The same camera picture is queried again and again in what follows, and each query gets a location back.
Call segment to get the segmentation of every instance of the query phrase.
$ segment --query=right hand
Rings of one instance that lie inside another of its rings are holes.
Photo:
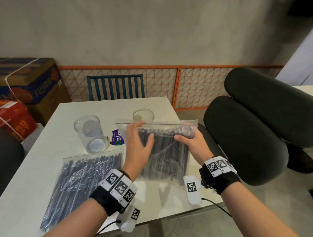
[[[186,144],[196,162],[201,166],[204,165],[206,160],[209,160],[214,156],[204,140],[202,133],[198,129],[196,129],[193,139],[188,139],[181,135],[175,135],[174,139]]]

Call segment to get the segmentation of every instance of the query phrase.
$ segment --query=black cable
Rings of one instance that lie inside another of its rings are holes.
[[[120,223],[121,221],[120,220],[116,220],[116,221],[113,221],[111,222],[110,224],[108,224],[107,226],[103,227],[97,234],[96,236],[98,236],[105,228],[107,228],[109,225],[112,225],[113,223]]]
[[[223,212],[225,212],[227,215],[229,215],[231,218],[233,218],[231,214],[229,214],[227,211],[225,211],[220,205],[216,204],[215,202],[212,202],[211,200],[206,199],[206,198],[201,198],[201,199],[213,203],[215,206],[219,207]]]

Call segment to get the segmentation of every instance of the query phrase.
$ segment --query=floor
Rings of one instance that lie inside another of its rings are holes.
[[[198,119],[203,124],[204,110],[177,112],[181,120]],[[301,174],[286,169],[275,180],[258,187],[246,185],[279,218],[300,237],[313,234],[313,198],[308,189],[313,188],[313,174]],[[192,216],[162,220],[165,237],[240,237],[234,221],[219,209]],[[162,236],[161,227],[145,224],[135,227],[130,234],[119,231],[102,236],[154,237]]]

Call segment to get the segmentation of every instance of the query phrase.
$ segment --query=purple label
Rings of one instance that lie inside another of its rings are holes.
[[[111,145],[113,146],[119,146],[124,144],[124,140],[120,134],[120,132],[117,130],[112,131],[113,136],[112,136],[112,141],[110,142]]]

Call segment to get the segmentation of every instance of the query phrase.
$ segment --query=petri dish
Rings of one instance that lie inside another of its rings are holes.
[[[133,113],[133,120],[135,121],[143,120],[143,121],[151,122],[154,120],[154,113],[147,108],[137,109]]]

